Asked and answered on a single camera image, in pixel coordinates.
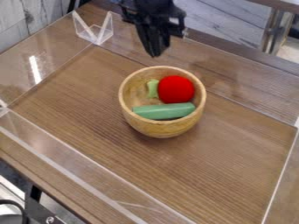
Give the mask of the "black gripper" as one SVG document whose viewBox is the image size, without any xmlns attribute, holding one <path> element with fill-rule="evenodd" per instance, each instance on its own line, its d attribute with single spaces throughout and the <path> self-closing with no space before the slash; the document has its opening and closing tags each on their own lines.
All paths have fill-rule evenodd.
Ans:
<svg viewBox="0 0 299 224">
<path fill-rule="evenodd" d="M 186 29 L 186 11 L 179 8 L 174 0 L 119 0 L 123 20 L 133 23 L 136 18 L 160 18 L 164 24 L 156 25 L 156 52 L 151 39 L 151 29 L 147 24 L 135 24 L 136 32 L 144 46 L 145 52 L 153 58 L 160 56 L 171 44 L 171 35 L 183 36 Z"/>
</svg>

